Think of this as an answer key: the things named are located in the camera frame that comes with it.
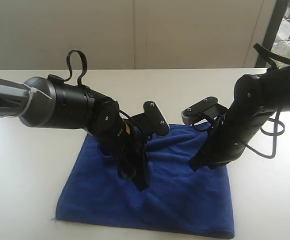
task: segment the white wall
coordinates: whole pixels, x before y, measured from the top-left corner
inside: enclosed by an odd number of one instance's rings
[[[0,0],[0,69],[65,69],[72,49],[90,69],[253,67],[275,3]]]

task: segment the white tabletop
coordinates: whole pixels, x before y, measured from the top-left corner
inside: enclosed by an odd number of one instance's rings
[[[208,96],[229,107],[236,80],[264,69],[90,70],[92,89],[118,100],[130,115],[154,100],[169,123]],[[59,70],[0,70],[0,78],[22,83]],[[290,240],[290,112],[282,113],[285,134],[275,159],[246,150],[228,165],[236,240]],[[198,240],[204,237],[148,230],[51,221],[86,133],[28,128],[17,118],[0,118],[0,240]],[[251,145],[270,153],[272,139],[258,133]]]

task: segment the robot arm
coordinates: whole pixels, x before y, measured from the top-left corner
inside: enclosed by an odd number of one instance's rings
[[[117,101],[81,83],[84,72],[76,86],[54,75],[22,84],[0,79],[0,116],[19,117],[28,127],[85,129],[116,159],[122,179],[140,191],[148,188],[145,144],[152,134],[167,135],[169,125],[152,101],[144,103],[144,113],[121,118]]]
[[[273,66],[264,74],[243,75],[235,84],[234,101],[228,110],[218,104],[217,98],[208,97],[182,112],[186,125],[203,119],[211,123],[207,141],[189,165],[194,171],[203,166],[223,166],[239,158],[245,148],[274,158],[277,136],[284,132],[278,132],[278,125],[284,127],[279,121],[281,111],[290,111],[290,66]],[[270,118],[275,112],[275,119]],[[274,133],[261,129],[268,120],[274,122]],[[273,136],[272,155],[264,155],[248,145],[260,129]]]

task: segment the white table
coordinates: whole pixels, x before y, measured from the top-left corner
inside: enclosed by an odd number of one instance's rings
[[[181,111],[208,96],[227,107],[236,80],[264,69],[90,70],[92,89],[119,101],[130,115],[154,100],[169,123],[182,124]],[[59,70],[0,70],[0,78],[22,83]],[[278,138],[277,157],[249,150],[228,165],[236,240],[290,240],[290,112]],[[28,128],[17,118],[0,118],[0,240],[198,240],[204,237],[148,230],[51,221],[56,203],[82,146],[83,130]],[[270,153],[272,139],[251,141]]]

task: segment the blue microfiber cloth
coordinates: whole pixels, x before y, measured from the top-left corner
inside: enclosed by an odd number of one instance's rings
[[[188,165],[206,138],[207,133],[175,124],[167,136],[154,136],[146,145],[150,187],[139,192],[118,177],[114,159],[87,136],[59,197],[56,219],[232,239],[226,167],[193,172]]]

